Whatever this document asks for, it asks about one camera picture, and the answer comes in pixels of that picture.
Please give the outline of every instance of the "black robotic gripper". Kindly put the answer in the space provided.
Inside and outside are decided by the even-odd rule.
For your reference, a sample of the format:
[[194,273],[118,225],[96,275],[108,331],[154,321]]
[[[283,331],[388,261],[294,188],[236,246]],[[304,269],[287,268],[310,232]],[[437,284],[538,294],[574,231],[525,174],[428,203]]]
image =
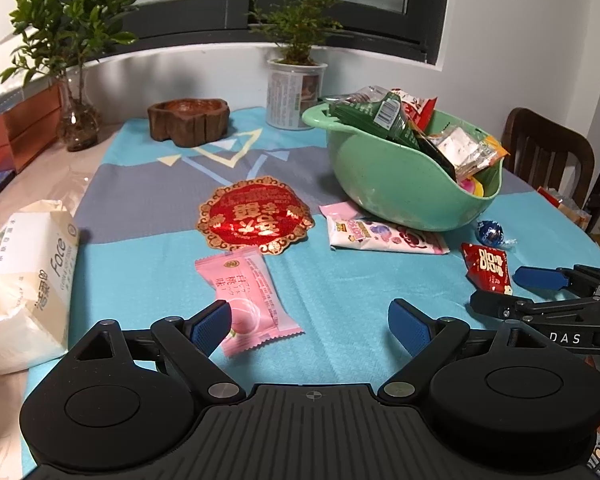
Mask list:
[[247,396],[208,358],[228,303],[149,330],[103,320],[24,402],[27,479],[596,478],[600,373],[518,320],[470,330],[394,300],[388,322],[413,359],[376,394],[257,384]]

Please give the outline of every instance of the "potted plant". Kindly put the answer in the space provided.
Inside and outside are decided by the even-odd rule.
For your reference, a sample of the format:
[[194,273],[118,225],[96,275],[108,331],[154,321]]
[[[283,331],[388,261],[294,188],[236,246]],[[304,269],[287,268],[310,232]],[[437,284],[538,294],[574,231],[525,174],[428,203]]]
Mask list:
[[342,28],[324,11],[335,0],[285,0],[268,12],[257,7],[250,15],[261,32],[276,43],[281,59],[268,61],[267,123],[285,130],[305,130],[302,113],[317,104],[326,63],[311,58],[312,47]]
[[117,44],[137,40],[125,32],[123,18],[138,7],[136,0],[16,0],[10,14],[22,44],[13,51],[12,66],[2,82],[24,72],[23,86],[36,74],[57,84],[62,113],[59,139],[76,152],[98,141],[100,115],[84,92],[84,64],[110,54]]

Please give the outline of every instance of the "blue tablecloth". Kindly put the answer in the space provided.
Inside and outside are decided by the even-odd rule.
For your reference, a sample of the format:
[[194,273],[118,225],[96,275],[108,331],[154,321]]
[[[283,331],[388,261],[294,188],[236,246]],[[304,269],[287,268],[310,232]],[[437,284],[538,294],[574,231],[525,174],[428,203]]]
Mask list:
[[[387,308],[405,298],[432,318],[454,316],[472,328],[493,319],[467,311],[475,287],[459,253],[476,242],[470,226],[444,234],[445,256],[330,250],[321,204],[346,200],[330,170],[323,130],[284,132],[267,126],[264,110],[232,114],[231,136],[203,150],[149,137],[146,120],[125,124],[106,153],[76,214],[86,234],[75,269],[70,342],[94,323],[115,318],[123,329],[157,319],[190,317],[214,300],[194,260],[217,253],[194,230],[198,207],[219,186],[271,175],[310,206],[308,239],[267,256],[286,311],[305,334],[227,359],[212,359],[247,391],[254,383],[371,383],[377,388],[410,359],[388,330]],[[506,173],[484,218],[516,238],[509,269],[518,266],[600,267],[600,250],[538,193]],[[513,284],[514,294],[539,300]],[[54,363],[29,373],[30,392]],[[33,467],[23,445],[23,467]]]

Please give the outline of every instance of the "brown wooden ashtray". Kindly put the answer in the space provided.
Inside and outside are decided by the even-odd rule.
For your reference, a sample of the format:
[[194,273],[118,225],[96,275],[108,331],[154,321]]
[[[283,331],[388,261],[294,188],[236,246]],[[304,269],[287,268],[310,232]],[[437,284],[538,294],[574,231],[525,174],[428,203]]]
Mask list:
[[177,99],[148,109],[153,140],[171,139],[180,148],[194,148],[226,135],[229,105],[222,99]]

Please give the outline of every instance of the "green plastic bowl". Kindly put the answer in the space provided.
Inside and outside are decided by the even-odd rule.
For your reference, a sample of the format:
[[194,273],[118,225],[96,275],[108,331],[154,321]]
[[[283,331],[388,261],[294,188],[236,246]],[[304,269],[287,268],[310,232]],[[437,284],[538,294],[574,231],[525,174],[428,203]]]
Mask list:
[[[380,139],[329,115],[324,103],[302,114],[309,126],[327,131],[333,172],[342,189],[369,212],[422,231],[451,231],[475,220],[500,192],[502,160],[475,175],[484,197],[458,186],[424,153]],[[472,124],[436,110],[426,133],[457,124],[479,138],[486,133]]]

